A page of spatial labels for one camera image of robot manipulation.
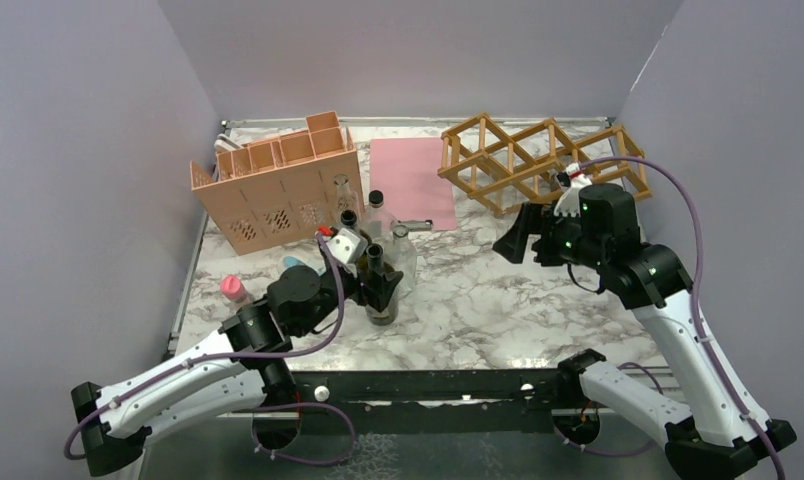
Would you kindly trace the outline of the dark bottle black cap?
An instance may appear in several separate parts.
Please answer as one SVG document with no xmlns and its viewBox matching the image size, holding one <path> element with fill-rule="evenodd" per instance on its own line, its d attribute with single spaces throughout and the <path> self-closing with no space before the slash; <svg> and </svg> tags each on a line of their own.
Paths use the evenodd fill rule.
<svg viewBox="0 0 804 480">
<path fill-rule="evenodd" d="M 359 277 L 364 287 L 365 310 L 369 321 L 376 326 L 388 326 L 398 316 L 396 287 L 402 274 L 386 259 L 384 248 L 370 243 L 359 260 Z"/>
</svg>

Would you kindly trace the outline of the large clear glass jar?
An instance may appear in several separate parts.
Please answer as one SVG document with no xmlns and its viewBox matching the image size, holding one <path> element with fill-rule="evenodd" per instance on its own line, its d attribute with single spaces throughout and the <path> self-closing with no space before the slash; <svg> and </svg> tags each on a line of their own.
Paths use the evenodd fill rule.
<svg viewBox="0 0 804 480">
<path fill-rule="evenodd" d="M 383 192 L 370 191 L 361 228 L 369 236 L 371 242 L 378 244 L 390 242 L 393 237 L 393 228 L 397 223 L 398 220 L 385 205 Z"/>
</svg>

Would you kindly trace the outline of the dark bottle silver neck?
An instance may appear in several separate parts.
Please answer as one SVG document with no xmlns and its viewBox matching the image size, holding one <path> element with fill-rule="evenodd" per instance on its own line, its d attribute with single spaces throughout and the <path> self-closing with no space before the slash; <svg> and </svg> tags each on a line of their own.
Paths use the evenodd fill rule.
<svg viewBox="0 0 804 480">
<path fill-rule="evenodd" d="M 372 238 L 363 230 L 359 223 L 359 218 L 355 210 L 346 209 L 340 213 L 341 229 L 350 230 L 353 234 L 359 237 L 359 243 L 356 245 L 355 253 L 350 254 L 347 264 L 351 265 L 356 272 L 361 274 L 365 272 L 368 267 L 367 253 L 369 247 L 373 244 Z"/>
</svg>

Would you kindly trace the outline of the clear glass bottle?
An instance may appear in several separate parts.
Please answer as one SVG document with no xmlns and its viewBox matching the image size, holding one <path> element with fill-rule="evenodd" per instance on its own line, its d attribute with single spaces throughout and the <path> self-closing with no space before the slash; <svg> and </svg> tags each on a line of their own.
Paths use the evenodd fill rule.
<svg viewBox="0 0 804 480">
<path fill-rule="evenodd" d="M 336 217 L 339 218 L 346 210 L 352 210 L 360 216 L 363 213 L 360 188 L 357 185 L 353 185 L 349 177 L 344 173 L 334 176 L 333 185 L 335 187 L 334 207 Z"/>
</svg>

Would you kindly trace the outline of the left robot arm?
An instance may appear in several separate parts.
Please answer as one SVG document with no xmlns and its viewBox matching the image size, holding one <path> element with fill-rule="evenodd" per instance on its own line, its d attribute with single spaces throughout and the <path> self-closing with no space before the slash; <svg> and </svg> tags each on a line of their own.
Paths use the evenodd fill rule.
<svg viewBox="0 0 804 480">
<path fill-rule="evenodd" d="M 286 363 L 292 340 L 317 333 L 345 303 L 386 310 L 405 275 L 370 246 L 352 273 L 329 253 L 326 269 L 285 270 L 265 295 L 237 312 L 181 355 L 113 385 L 84 382 L 72 392 L 78 423 L 64 454 L 100 477 L 136 461 L 145 448 L 191 424 L 239 410 L 301 412 L 307 402 Z"/>
</svg>

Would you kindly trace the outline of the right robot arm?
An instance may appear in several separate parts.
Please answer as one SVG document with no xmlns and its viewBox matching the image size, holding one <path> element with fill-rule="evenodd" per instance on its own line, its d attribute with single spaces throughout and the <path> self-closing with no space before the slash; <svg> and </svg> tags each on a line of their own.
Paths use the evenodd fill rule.
<svg viewBox="0 0 804 480">
<path fill-rule="evenodd" d="M 532 251 L 544 267 L 593 269 L 650 333 L 684 395 L 674 401 L 587 350 L 562 362 L 557 398 L 578 407 L 604 405 L 653 439 L 682 479 L 734 479 L 792 445 L 789 422 L 770 417 L 746 391 L 700 314 L 677 254 L 640 235 L 633 196 L 616 184 L 593 184 L 577 196 L 578 212 L 524 204 L 494 250 L 513 264 Z"/>
</svg>

